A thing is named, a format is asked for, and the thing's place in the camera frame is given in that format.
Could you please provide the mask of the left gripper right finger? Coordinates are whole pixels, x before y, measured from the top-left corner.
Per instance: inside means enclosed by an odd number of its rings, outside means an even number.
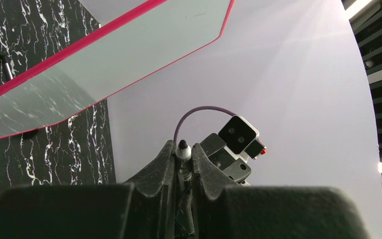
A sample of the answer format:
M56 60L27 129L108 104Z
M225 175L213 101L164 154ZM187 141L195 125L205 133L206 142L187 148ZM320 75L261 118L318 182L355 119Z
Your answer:
M198 239L367 239L353 201L331 187L240 186L192 148Z

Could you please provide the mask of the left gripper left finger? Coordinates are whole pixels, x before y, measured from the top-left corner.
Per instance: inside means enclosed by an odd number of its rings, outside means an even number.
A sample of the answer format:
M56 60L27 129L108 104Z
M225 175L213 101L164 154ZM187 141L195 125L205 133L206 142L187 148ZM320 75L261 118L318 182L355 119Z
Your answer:
M121 184L24 186L0 196L0 239L171 239L175 143Z

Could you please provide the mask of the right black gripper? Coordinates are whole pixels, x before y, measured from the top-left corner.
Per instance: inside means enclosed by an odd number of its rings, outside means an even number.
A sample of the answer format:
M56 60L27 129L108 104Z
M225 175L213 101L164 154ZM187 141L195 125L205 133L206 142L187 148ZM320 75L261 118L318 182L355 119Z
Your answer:
M208 159L230 179L240 185L249 185L247 178L252 170L247 159L234 154L216 133L210 134L200 145Z

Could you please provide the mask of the white whiteboard marker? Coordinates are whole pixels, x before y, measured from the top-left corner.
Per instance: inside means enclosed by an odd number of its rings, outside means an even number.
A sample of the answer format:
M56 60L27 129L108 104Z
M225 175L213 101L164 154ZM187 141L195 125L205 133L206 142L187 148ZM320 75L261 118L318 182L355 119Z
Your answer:
M175 151L175 157L180 189L184 191L185 182L191 179L191 170L189 166L189 161L191 159L191 148L184 139L180 140Z

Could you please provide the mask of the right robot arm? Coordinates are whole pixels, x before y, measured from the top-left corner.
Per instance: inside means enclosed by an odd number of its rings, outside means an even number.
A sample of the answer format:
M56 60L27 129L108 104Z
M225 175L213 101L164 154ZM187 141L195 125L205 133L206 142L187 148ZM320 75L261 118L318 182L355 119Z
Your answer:
M208 159L234 182L242 186L250 186L247 178L252 173L248 160L256 160L267 152L267 148L255 139L241 153L234 153L216 133L210 134L201 143Z

